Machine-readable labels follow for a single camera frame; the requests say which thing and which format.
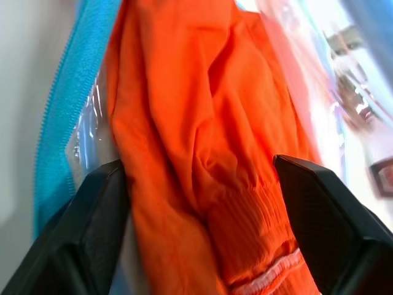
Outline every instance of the zipper teeth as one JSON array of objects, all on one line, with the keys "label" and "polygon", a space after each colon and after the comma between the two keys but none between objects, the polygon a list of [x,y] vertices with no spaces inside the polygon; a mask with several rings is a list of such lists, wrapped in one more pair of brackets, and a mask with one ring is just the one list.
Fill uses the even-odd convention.
[{"label": "zipper teeth", "polygon": [[83,0],[61,55],[36,149],[35,237],[49,217],[75,193],[65,149],[101,66],[120,3],[121,0]]}]

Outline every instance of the transparent plastic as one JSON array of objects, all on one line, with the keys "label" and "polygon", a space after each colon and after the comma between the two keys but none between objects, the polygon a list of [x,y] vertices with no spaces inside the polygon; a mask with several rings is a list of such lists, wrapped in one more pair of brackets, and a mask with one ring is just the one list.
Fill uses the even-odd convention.
[{"label": "transparent plastic", "polygon": [[[101,68],[66,147],[76,190],[89,172],[119,155],[107,121],[105,70]],[[129,218],[110,295],[150,294]]]},{"label": "transparent plastic", "polygon": [[323,164],[364,205],[383,211],[378,215],[393,227],[393,202],[379,198],[393,195],[393,95],[385,69],[393,46],[392,38],[383,39],[393,35],[393,27],[381,26],[378,16],[386,13],[373,15],[382,2],[391,9],[393,4],[256,2],[295,109]]}]

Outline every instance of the orange garment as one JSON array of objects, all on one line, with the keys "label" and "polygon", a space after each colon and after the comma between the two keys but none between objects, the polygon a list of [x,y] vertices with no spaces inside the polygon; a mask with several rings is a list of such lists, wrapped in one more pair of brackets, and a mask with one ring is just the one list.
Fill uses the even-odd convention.
[{"label": "orange garment", "polygon": [[313,156],[259,16],[123,0],[106,68],[154,294],[319,294],[272,166]]}]

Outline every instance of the orange sleeve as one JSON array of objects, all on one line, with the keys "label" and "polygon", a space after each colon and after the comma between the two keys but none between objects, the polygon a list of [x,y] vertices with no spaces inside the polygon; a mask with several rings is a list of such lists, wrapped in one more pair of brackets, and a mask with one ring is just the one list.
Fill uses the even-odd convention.
[{"label": "orange sleeve", "polygon": [[[313,157],[259,16],[232,0],[123,0],[106,68],[154,294],[247,294],[284,267],[297,243],[273,156]],[[253,294],[274,290],[318,294],[301,255]]]}]

